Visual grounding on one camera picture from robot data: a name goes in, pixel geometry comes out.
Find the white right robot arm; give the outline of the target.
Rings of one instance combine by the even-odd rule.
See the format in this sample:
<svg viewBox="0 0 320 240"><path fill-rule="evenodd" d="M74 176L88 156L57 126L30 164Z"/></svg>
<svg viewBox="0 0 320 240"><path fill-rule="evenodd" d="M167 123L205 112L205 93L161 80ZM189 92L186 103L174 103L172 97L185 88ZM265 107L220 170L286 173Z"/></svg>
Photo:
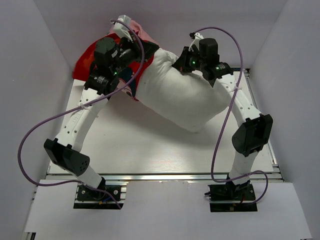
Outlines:
<svg viewBox="0 0 320 240"><path fill-rule="evenodd" d="M225 187L226 195L236 200L243 195L244 188L250 182L256 156L268 143L273 119L269 114L263 115L249 101L231 67L220 61L218 43L214 38L204 38L196 33L190 46L183 48L172 66L181 73L200 71L211 87L217 88L218 93L226 99L236 119L238 129L231 140L236 153Z"/></svg>

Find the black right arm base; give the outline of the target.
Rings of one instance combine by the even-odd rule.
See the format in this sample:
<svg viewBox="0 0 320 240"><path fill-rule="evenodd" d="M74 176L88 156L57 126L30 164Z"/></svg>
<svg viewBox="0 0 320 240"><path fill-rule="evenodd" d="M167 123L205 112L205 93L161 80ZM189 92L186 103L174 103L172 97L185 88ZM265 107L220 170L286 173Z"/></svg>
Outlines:
<svg viewBox="0 0 320 240"><path fill-rule="evenodd" d="M257 212L253 185L248 180L244 184L234 185L232 181L225 184L208 185L204 196L209 199L212 213Z"/></svg>

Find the white pillow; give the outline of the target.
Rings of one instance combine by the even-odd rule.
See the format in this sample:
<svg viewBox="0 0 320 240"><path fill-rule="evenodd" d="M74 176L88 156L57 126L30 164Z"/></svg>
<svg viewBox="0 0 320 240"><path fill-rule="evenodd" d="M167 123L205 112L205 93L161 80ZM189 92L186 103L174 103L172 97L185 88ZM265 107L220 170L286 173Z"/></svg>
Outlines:
<svg viewBox="0 0 320 240"><path fill-rule="evenodd" d="M202 76L173 68L177 59L174 53L159 48L139 79L135 98L180 128L197 133L228 103Z"/></svg>

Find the red patterned pillowcase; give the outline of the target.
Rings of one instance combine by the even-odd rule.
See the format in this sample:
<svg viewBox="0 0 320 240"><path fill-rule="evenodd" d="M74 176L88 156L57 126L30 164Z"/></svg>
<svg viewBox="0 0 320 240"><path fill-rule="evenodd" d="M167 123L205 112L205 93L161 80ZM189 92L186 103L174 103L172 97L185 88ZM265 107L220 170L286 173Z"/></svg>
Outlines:
<svg viewBox="0 0 320 240"><path fill-rule="evenodd" d="M158 45L159 43L156 42L154 39L152 39L148 33L142 28L142 26L137 23L135 20L131 20L129 23L129 27L138 35L139 38L142 39L143 43L150 42ZM80 56L80 58L77 60L73 72L72 77L77 80L81 81L87 81L89 75L90 75L90 68L94 61L94 50L96 48L96 41L93 42ZM136 90L138 87L138 83L140 81L140 78L143 74L143 72L149 67L154 59L151 58L147 62L143 64L143 67L137 77L129 84L129 86L125 87L123 92L128 94L132 99L135 99ZM139 62L134 62L129 65L125 70L123 70L119 75L119 84L117 86L118 89L122 88L134 74L138 70L140 66Z"/></svg>

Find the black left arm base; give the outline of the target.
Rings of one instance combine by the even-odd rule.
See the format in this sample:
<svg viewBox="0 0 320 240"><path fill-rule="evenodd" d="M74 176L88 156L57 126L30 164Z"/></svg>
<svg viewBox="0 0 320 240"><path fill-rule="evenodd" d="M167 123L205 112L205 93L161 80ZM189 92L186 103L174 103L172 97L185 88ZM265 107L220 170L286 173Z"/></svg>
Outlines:
<svg viewBox="0 0 320 240"><path fill-rule="evenodd" d="M93 191L83 184L76 188L73 208L82 210L120 210L126 199L127 185L125 183L106 183L107 193Z"/></svg>

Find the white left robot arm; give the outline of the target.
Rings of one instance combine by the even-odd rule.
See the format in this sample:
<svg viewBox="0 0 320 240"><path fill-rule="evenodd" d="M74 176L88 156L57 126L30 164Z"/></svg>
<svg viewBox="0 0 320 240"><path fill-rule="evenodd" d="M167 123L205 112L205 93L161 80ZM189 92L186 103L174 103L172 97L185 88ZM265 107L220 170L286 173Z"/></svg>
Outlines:
<svg viewBox="0 0 320 240"><path fill-rule="evenodd" d="M72 113L63 129L53 139L44 143L51 161L74 175L87 185L88 193L96 200L105 197L106 181L90 167L90 158L81 153L85 137L98 113L106 105L120 82L121 72L134 73L139 68L141 59L144 66L153 58L159 46L150 41L128 40L122 37L115 40L103 37L95 43L92 59L89 61L87 80L84 84L79 110ZM105 97L97 103L86 104Z"/></svg>

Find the blue right corner sticker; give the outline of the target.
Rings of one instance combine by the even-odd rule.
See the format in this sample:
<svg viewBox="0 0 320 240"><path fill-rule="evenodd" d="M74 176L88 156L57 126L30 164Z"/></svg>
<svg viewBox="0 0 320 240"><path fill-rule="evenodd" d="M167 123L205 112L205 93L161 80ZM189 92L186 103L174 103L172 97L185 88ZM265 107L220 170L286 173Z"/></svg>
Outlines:
<svg viewBox="0 0 320 240"><path fill-rule="evenodd" d="M242 72L242 71L243 71L243 69L240 68L240 67L232 67L231 70L232 70L233 72Z"/></svg>

